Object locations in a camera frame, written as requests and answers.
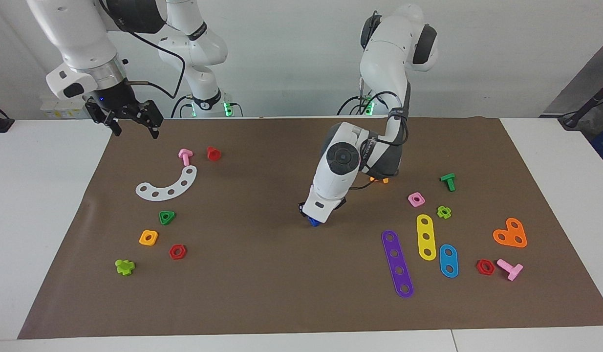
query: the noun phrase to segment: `brown mat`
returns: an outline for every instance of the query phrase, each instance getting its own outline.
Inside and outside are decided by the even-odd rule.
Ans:
[[[310,227],[297,203],[339,121],[166,121],[158,140],[123,123],[19,337],[603,325],[603,298],[498,120],[411,119],[400,176],[350,192],[328,223]],[[384,120],[353,123],[384,132]],[[220,161],[206,160],[208,145],[221,149]],[[177,180],[181,148],[196,152],[194,185],[167,202],[139,198],[141,182]],[[454,193],[438,181],[449,172]],[[427,202],[415,209],[407,196],[417,191]],[[453,216],[439,219],[438,205]],[[178,216],[162,226],[160,210]],[[458,250],[458,278],[445,278],[438,258],[419,257],[422,213],[435,219],[436,245]],[[508,217],[522,221],[525,249],[492,239]],[[153,247],[138,243],[145,229],[160,233]],[[399,234],[411,298],[395,294],[386,229]],[[188,248],[180,261],[169,258],[175,243]],[[481,258],[525,269],[514,282],[499,269],[483,276]],[[116,259],[136,262],[132,276],[116,273]]]

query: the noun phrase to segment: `green triangle nut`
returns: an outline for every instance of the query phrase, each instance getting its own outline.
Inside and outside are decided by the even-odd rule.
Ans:
[[[169,225],[169,223],[176,218],[176,213],[169,211],[162,211],[158,214],[158,218],[160,219],[160,223],[162,225]]]
[[[134,262],[128,260],[117,259],[114,262],[114,266],[117,267],[117,274],[121,274],[123,276],[130,276],[132,274],[132,270],[134,270]]]

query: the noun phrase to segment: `white table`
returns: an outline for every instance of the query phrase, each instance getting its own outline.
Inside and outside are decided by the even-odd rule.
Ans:
[[[603,295],[603,161],[555,120],[502,122]],[[15,341],[109,136],[90,121],[18,121],[0,134],[1,352],[603,352],[603,327]]]

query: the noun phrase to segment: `yellow plate with holes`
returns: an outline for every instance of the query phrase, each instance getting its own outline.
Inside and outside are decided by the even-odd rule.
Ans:
[[[436,241],[434,241],[434,223],[425,214],[417,216],[417,239],[419,256],[426,261],[436,259]]]

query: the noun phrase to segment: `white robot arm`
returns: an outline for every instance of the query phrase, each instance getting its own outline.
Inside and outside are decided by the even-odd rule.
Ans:
[[[390,109],[386,132],[378,135],[347,122],[330,129],[308,199],[300,203],[313,226],[326,222],[345,202],[358,171],[373,178],[397,176],[408,138],[410,84],[405,69],[428,71],[438,58],[436,31],[424,24],[414,4],[383,19],[374,13],[363,27],[361,45],[360,74],[376,96],[384,94]]]
[[[96,123],[104,123],[114,134],[121,128],[116,119],[128,118],[150,130],[154,138],[163,116],[152,100],[140,103],[134,97],[117,49],[107,31],[158,33],[168,23],[184,35],[161,40],[161,47],[179,51],[188,67],[186,80],[194,102],[208,113],[223,111],[217,103],[221,93],[205,65],[222,63],[228,49],[221,38],[206,31],[194,0],[27,0],[45,35],[61,52],[63,64],[47,75],[47,84],[58,98],[90,93],[86,107]],[[181,62],[160,51],[165,62],[181,70]]]

